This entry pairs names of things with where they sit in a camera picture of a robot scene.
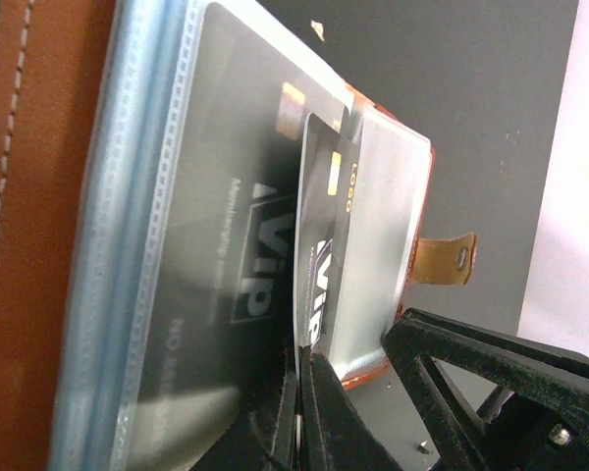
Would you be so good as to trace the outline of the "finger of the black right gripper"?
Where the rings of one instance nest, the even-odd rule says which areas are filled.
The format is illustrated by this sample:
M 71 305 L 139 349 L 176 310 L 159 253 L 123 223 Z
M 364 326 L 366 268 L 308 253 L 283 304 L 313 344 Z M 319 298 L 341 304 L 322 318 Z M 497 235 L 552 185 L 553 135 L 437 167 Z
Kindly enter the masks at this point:
M 436 470 L 589 470 L 589 357 L 408 309 L 382 340 Z

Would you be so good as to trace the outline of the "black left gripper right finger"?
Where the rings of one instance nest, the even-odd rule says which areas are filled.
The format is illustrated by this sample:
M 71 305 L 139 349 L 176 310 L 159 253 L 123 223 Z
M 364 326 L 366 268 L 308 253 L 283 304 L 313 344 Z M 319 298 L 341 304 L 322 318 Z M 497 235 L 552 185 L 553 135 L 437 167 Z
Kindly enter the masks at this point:
M 329 360 L 310 347 L 301 351 L 299 381 L 301 470 L 399 470 L 373 437 Z

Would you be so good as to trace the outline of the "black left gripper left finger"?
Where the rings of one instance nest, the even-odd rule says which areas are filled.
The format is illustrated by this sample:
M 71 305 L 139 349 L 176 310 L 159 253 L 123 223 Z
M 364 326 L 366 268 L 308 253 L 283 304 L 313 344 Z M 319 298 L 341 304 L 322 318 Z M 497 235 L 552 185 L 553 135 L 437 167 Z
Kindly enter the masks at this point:
M 195 470 L 296 470 L 294 340 L 287 339 L 223 436 L 193 465 Z

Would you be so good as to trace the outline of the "black VIP card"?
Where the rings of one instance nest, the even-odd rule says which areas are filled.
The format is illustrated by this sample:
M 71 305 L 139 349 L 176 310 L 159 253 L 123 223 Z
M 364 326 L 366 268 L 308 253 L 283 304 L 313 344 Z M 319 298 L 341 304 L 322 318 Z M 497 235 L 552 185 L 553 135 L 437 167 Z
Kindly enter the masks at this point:
M 295 344 L 328 354 L 348 243 L 359 147 L 315 114 L 305 121 L 294 249 Z
M 304 124 L 347 113 L 340 78 L 259 3 L 204 6 L 127 469 L 192 465 L 279 357 Z

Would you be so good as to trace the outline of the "brown leather card holder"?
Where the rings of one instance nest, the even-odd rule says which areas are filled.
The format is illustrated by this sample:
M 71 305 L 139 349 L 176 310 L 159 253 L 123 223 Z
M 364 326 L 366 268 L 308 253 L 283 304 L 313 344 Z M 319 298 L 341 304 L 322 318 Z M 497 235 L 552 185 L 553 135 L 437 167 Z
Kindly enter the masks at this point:
M 0 1 L 0 470 L 129 470 L 208 2 Z M 330 352 L 311 350 L 347 391 L 386 369 L 408 285 L 467 283 L 476 237 L 420 236 L 430 140 L 332 71 L 359 160 Z

